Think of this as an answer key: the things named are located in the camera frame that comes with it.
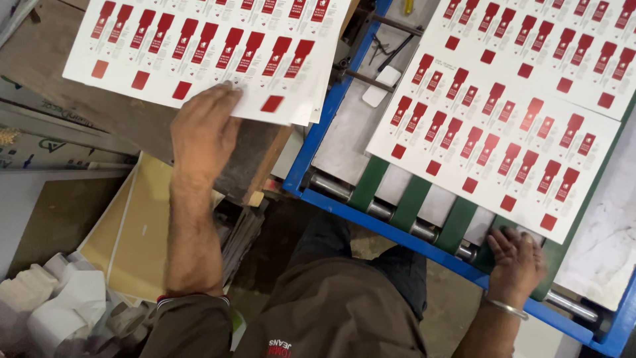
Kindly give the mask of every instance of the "blue machine frame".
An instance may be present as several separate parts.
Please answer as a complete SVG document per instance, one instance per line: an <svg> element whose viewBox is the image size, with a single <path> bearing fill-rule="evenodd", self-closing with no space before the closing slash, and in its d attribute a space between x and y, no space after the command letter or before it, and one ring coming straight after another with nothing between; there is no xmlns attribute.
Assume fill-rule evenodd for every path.
<svg viewBox="0 0 636 358"><path fill-rule="evenodd" d="M376 1L376 13L379 15L385 15L392 0L377 0ZM378 31L380 23L375 22L371 25L368 32L365 34L364 39L356 53L356 56L351 60L350 69L357 71L360 63L369 49L372 36ZM316 205L331 213L335 213L347 220L353 221L359 225L362 225L376 233L400 244L406 246L414 251L421 253L428 259L437 262L440 265L448 268L458 275L470 280L471 282L479 285L480 287L488 288L488 275L484 274L480 270L472 267L471 265L457 259L456 257L428 244L424 240L418 239L402 230L396 229L389 224L377 220L365 213L350 208L346 204L342 204L329 197L326 197L314 190L305 189L301 191L301 181L307 170L309 169L312 159L320 143L327 133L327 129L333 120L333 117L340 107L349 85L353 80L348 76L343 83L334 84L329 91L329 94L325 98L324 106L322 109L322 115L320 123L314 125L300 150L296 156L296 160L287 174L287 178L283 183L283 188L288 192L298 196L300 199ZM551 308L543 305L540 302L528 299L525 303L524 310L529 314L537 317L543 322L551 325L559 331L572 336L582 344L589 346L590 348L611 356L618 357L623 351L627 339L632 333L632 329L636 324L636 274L632 274L627 289L623 294L623 298L618 306L618 310L614 313L612 326L609 332L600 340L593 340L593 333L568 319L567 317L557 313Z"/></svg>

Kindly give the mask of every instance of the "person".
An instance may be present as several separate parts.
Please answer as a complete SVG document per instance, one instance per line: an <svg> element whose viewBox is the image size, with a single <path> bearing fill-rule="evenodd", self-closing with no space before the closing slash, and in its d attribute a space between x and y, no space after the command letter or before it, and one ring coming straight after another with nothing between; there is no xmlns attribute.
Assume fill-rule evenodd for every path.
<svg viewBox="0 0 636 358"><path fill-rule="evenodd" d="M230 355L230 302L212 221L214 181L236 145L241 98L230 83L192 97L170 130L174 170L165 295L142 357ZM423 357L418 323L426 307L425 257L395 246L372 261L352 259L346 222L321 214L234 357ZM524 302L546 274L528 234L494 230L489 288L453 357L510 357Z"/></svg>

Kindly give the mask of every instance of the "printed sheet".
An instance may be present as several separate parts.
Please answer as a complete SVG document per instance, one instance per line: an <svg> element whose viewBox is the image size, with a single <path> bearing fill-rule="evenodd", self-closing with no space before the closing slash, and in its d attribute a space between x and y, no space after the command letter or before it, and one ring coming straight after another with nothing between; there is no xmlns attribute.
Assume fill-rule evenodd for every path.
<svg viewBox="0 0 636 358"><path fill-rule="evenodd" d="M320 116L321 78L348 7L349 0L92 0L63 77L176 108L229 80L244 90L234 116L307 124Z"/></svg>
<svg viewBox="0 0 636 358"><path fill-rule="evenodd" d="M562 243L636 90L634 9L442 0L367 151Z"/></svg>

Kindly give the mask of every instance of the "wooden table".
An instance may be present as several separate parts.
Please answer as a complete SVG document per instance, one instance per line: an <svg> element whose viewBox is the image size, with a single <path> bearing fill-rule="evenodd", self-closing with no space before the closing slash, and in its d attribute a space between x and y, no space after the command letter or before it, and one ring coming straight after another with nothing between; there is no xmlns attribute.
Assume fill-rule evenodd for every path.
<svg viewBox="0 0 636 358"><path fill-rule="evenodd" d="M27 18L0 49L2 74L171 163L169 127L177 109L62 78L87 6L88 0L40 0L35 7L40 22ZM356 6L353 0L345 24ZM263 188L292 130L244 121L236 150L214 188L247 204Z"/></svg>

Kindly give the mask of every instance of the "dark pants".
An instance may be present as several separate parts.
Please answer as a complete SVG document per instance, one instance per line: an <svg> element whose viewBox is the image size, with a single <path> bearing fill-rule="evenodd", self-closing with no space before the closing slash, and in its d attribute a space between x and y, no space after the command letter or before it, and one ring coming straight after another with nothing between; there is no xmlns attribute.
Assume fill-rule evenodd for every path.
<svg viewBox="0 0 636 358"><path fill-rule="evenodd" d="M351 256L351 236L347 221L326 211L316 215L296 245L289 267L328 257ZM422 320L426 309L426 258L396 245L373 260L362 260L386 276Z"/></svg>

